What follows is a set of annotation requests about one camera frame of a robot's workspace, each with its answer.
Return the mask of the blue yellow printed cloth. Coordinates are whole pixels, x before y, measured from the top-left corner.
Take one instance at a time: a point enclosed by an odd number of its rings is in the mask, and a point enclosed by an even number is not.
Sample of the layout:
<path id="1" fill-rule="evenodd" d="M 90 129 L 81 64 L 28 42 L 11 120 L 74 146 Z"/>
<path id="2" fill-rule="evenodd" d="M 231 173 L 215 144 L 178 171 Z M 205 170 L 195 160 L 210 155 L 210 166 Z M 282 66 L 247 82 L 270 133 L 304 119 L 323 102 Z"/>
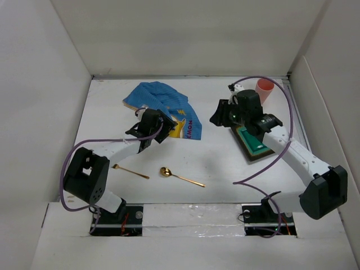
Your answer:
<path id="1" fill-rule="evenodd" d="M 161 82 L 142 82 L 123 100 L 133 110 L 141 107 L 159 109 L 177 123 L 169 133 L 170 137 L 200 140 L 202 124 L 188 97 L 173 87 Z"/>

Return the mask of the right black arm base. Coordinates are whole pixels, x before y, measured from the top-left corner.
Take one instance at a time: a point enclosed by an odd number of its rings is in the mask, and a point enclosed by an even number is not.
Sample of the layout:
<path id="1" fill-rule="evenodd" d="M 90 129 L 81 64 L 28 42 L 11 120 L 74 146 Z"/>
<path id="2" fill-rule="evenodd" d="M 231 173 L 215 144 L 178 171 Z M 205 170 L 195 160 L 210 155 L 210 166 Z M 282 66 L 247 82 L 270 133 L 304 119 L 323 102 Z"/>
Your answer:
<path id="1" fill-rule="evenodd" d="M 278 226 L 278 213 L 272 210 L 269 199 L 242 204 L 241 209 L 237 219 L 244 225 L 246 236 L 269 238 L 275 232 L 276 236 L 297 235 L 293 214 L 281 213 L 281 224 Z"/>

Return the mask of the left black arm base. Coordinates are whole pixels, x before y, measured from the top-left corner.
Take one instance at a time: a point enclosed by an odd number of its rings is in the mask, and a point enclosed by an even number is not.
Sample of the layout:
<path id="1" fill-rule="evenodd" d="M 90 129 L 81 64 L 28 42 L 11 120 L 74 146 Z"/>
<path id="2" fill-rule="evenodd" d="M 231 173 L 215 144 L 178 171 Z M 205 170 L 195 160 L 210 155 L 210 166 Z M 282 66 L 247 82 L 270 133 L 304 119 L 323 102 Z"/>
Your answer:
<path id="1" fill-rule="evenodd" d="M 95 225 L 97 219 L 96 210 L 90 208 L 89 211 L 92 213 L 90 235 L 101 237 L 142 236 L 143 207 L 143 204 L 128 204 L 119 219 L 113 213 L 101 209 L 97 225 Z"/>

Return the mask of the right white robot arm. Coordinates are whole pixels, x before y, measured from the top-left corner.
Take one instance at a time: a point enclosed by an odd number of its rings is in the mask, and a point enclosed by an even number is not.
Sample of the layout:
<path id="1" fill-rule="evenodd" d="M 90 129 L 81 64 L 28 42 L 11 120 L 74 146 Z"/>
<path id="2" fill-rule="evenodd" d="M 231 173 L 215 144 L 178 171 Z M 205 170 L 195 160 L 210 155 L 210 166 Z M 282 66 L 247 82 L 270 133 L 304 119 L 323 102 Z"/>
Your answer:
<path id="1" fill-rule="evenodd" d="M 314 156 L 290 136 L 282 121 L 265 114 L 254 90 L 236 91 L 230 99 L 219 100 L 210 122 L 218 127 L 241 125 L 278 155 L 298 175 L 302 192 L 275 192 L 260 207 L 261 217 L 274 221 L 280 213 L 303 212 L 319 220 L 348 200 L 348 173 L 340 165 L 331 166 Z"/>

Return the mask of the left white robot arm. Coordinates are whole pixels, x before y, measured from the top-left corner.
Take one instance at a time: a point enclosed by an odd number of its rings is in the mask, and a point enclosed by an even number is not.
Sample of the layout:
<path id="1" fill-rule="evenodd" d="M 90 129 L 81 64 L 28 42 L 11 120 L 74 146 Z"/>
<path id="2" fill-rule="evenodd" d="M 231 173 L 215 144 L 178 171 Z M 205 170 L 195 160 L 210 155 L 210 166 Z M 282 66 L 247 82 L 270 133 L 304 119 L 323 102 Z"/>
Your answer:
<path id="1" fill-rule="evenodd" d="M 60 200 L 64 192 L 105 214 L 113 223 L 125 218 L 126 202 L 106 188 L 109 169 L 120 161 L 139 154 L 152 141 L 162 143 L 177 123 L 157 109 L 141 108 L 136 113 L 138 123 L 125 132 L 124 138 L 87 139 L 68 153 L 60 174 Z"/>

